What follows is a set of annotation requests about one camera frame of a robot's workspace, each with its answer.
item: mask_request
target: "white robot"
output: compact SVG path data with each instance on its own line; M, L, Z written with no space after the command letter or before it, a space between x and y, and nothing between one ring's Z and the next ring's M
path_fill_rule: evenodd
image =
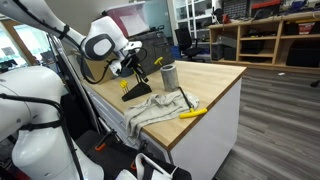
M0 13L59 37L88 59L104 60L113 51L118 57L118 60L110 64L110 69L115 75L121 71L121 61L129 51L138 51L137 48L142 46L141 42L129 42L109 17L94 21L89 34L85 37L60 21L44 0L0 0ZM4 94L38 97L59 103L62 88L63 84L58 75L45 67L34 66L1 74L0 141L26 124L41 127L59 119L57 110L52 106L12 101L6 99ZM12 159L14 164L32 179L103 179L102 168L88 159L73 141L70 142L67 143L61 126L34 130L25 128L19 131ZM73 144L73 149L77 149L76 153L70 152L68 149L70 144ZM72 154L78 157L80 173ZM143 155L137 158L137 164L141 158L152 163ZM172 178L172 175L162 171L161 168L159 172L155 172L155 177ZM138 179L142 178L142 174L140 170ZM123 171L118 179L135 178Z

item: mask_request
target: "gray floor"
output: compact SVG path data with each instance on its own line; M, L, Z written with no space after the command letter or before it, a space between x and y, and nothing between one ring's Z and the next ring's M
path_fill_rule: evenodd
M320 179L320 75L247 71L238 140L220 180Z

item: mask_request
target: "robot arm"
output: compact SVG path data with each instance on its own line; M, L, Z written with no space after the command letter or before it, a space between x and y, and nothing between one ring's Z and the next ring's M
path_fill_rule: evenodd
M111 63L110 69L116 76L129 51L142 46L141 42L129 42L110 17L92 22L85 37L59 20L44 0L0 0L0 13L53 34L90 60L105 60L114 52L118 60Z

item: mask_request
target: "yellow handle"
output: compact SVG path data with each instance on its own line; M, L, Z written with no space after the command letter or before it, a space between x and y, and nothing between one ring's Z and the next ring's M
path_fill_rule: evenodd
M154 65L160 64L162 66L161 61L163 60L163 57L159 57L155 62Z
M198 110L198 111L195 111L193 108L190 108L190 112L180 114L180 119L185 119L185 118L190 118L190 117L199 116L199 115L205 114L205 113L207 113L207 112L208 112L207 108L200 109L200 110Z

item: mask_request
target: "towel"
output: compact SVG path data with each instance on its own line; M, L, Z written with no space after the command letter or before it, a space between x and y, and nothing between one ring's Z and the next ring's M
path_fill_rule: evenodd
M199 98L189 92L185 92L185 94L193 108L196 109L199 106ZM188 111L189 107L180 91L167 95L153 94L143 103L125 110L127 135L136 142L143 126L174 119L181 113Z

